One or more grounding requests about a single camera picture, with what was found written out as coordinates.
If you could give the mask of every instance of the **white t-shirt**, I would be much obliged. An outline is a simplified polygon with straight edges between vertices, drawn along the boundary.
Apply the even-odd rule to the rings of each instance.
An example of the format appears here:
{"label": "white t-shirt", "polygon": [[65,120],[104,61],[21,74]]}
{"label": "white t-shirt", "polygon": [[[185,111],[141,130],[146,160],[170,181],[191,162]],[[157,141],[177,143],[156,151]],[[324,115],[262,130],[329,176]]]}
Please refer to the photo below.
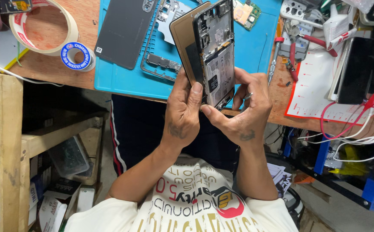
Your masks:
{"label": "white t-shirt", "polygon": [[136,202],[110,198],[73,214],[65,231],[298,231],[282,199],[244,200],[232,185],[230,172],[180,155],[139,209]]}

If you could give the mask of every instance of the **tattoo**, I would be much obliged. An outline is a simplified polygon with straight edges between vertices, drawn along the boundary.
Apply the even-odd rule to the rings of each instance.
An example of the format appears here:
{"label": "tattoo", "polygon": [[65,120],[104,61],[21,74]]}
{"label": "tattoo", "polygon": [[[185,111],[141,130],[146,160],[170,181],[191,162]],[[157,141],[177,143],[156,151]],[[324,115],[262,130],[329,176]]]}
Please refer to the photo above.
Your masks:
{"label": "tattoo", "polygon": [[253,138],[255,138],[256,137],[256,134],[254,133],[254,131],[253,130],[250,130],[250,133],[249,134],[241,134],[240,135],[240,140],[241,141],[248,141],[248,140],[251,140],[251,139],[253,139]]}
{"label": "tattoo", "polygon": [[183,135],[183,126],[177,127],[173,124],[173,121],[168,123],[168,133],[180,139],[185,139],[187,137],[187,134]]}

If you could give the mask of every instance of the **man's left hand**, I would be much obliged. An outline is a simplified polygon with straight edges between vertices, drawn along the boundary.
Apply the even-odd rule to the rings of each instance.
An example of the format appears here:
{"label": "man's left hand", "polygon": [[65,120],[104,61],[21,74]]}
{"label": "man's left hand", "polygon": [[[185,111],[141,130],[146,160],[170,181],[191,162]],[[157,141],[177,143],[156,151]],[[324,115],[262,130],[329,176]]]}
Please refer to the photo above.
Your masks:
{"label": "man's left hand", "polygon": [[198,112],[202,96],[203,86],[196,82],[193,87],[190,87],[182,68],[168,97],[161,147],[171,149],[179,155],[181,149],[195,139],[200,130]]}

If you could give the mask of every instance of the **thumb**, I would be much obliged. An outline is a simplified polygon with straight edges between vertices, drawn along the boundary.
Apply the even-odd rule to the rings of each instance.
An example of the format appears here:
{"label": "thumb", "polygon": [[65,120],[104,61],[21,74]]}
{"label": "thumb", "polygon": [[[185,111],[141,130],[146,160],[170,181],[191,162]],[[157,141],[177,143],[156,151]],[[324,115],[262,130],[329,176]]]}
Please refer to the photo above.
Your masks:
{"label": "thumb", "polygon": [[230,120],[223,113],[210,105],[202,105],[201,111],[207,116],[210,123],[221,131],[226,128],[227,123]]}
{"label": "thumb", "polygon": [[187,108],[191,113],[197,113],[200,109],[203,97],[203,86],[199,82],[195,82],[190,90],[190,95],[187,101]]}

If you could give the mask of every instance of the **circuit board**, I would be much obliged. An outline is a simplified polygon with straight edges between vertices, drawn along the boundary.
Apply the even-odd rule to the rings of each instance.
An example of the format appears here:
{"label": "circuit board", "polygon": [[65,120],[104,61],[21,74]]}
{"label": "circuit board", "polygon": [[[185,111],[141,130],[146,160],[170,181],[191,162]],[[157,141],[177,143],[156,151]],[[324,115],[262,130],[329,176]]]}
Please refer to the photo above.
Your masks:
{"label": "circuit board", "polygon": [[246,0],[245,3],[233,0],[233,6],[234,20],[247,30],[251,30],[259,19],[262,10],[256,4],[252,3],[251,0]]}
{"label": "circuit board", "polygon": [[31,0],[0,0],[0,14],[29,12],[31,8]]}

